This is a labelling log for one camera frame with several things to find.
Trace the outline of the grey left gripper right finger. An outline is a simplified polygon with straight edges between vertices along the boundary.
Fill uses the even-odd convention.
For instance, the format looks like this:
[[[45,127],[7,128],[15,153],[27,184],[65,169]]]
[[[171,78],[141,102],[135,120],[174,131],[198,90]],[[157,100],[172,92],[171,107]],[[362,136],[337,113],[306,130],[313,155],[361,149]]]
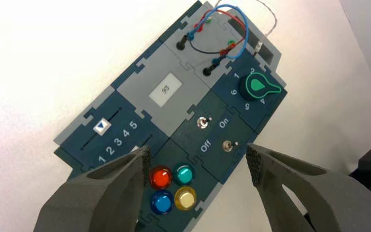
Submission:
[[[354,178],[248,144],[246,160],[274,232],[371,232],[371,191]]]

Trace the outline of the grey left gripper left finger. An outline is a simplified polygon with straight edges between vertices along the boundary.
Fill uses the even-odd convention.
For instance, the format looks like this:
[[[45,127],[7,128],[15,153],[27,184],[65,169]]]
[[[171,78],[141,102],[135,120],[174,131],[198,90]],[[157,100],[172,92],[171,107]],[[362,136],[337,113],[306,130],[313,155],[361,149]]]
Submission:
[[[36,232],[133,232],[148,183],[143,146],[62,184],[42,206]]]

